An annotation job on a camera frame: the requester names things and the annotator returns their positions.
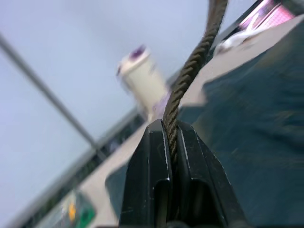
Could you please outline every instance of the green object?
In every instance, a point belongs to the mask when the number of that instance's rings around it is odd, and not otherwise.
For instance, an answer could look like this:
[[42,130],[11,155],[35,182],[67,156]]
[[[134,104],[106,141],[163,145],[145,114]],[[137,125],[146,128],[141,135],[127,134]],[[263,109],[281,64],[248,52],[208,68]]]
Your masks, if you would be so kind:
[[95,209],[78,191],[68,194],[36,228],[85,228],[95,217]]

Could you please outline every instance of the teal fabric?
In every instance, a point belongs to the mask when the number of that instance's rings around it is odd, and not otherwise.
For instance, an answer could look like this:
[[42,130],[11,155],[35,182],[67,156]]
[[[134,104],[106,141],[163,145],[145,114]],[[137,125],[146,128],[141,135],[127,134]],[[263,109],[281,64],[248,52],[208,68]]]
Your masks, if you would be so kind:
[[[303,40],[301,23],[265,53],[205,84],[208,103],[179,115],[220,160],[255,226],[304,224]],[[106,183],[118,215],[125,171]]]

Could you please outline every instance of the rope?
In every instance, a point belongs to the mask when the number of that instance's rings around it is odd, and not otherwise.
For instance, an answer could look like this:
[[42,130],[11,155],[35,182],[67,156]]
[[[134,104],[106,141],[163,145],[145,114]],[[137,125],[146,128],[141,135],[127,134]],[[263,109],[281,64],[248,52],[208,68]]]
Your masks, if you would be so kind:
[[181,70],[165,109],[163,123],[168,137],[170,158],[173,167],[177,161],[176,117],[178,114],[178,106],[187,89],[206,62],[208,52],[222,23],[227,4],[228,0],[209,0],[209,16],[204,37],[191,53]]

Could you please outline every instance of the white canister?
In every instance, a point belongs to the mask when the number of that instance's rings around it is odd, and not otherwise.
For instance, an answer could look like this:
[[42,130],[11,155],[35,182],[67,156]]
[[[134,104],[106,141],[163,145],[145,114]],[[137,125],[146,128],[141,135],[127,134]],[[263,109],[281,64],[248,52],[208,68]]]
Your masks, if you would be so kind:
[[122,59],[118,75],[130,90],[148,119],[161,118],[169,98],[169,89],[150,52],[141,46]]

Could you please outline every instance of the braided rope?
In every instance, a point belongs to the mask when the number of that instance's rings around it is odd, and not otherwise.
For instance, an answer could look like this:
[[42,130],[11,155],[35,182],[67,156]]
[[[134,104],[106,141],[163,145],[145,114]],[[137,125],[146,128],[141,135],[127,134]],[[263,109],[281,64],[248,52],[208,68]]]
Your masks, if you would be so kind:
[[163,122],[168,136],[170,158],[173,166],[175,166],[177,161],[176,117],[178,115],[178,106],[187,89],[206,62],[208,52],[219,32],[227,4],[228,0],[209,0],[209,18],[205,35],[186,61],[168,100]]

